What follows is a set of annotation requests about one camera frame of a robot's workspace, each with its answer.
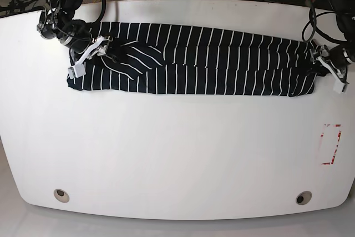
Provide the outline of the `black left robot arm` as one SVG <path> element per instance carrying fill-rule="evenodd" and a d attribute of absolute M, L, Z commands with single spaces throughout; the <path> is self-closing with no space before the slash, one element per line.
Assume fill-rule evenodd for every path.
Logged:
<path fill-rule="evenodd" d="M 334 77 L 344 83 L 348 66 L 354 63 L 354 0 L 328 0 L 328 3 L 331 10 L 320 14 L 317 14 L 312 6 L 306 25 L 312 26 L 312 33 L 319 34 L 336 46 L 332 49 L 322 46 L 314 52 L 312 60 L 318 61 L 323 68 L 328 69 Z M 318 28 L 317 18 L 325 14 L 336 16 L 337 27 L 343 33 L 345 40 L 334 39 Z"/>

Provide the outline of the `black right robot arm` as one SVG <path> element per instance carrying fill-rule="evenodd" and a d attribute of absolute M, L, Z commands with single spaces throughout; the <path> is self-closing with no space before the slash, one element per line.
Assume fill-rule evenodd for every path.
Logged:
<path fill-rule="evenodd" d="M 106 0 L 102 0 L 99 17 L 94 22 L 87 23 L 81 19 L 74 19 L 75 11 L 82 3 L 83 0 L 46 0 L 37 24 L 37 31 L 42 38 L 56 38 L 69 48 L 71 63 L 78 61 L 89 46 L 100 37 L 100 34 L 95 35 L 91 30 L 100 25 L 107 7 Z"/>

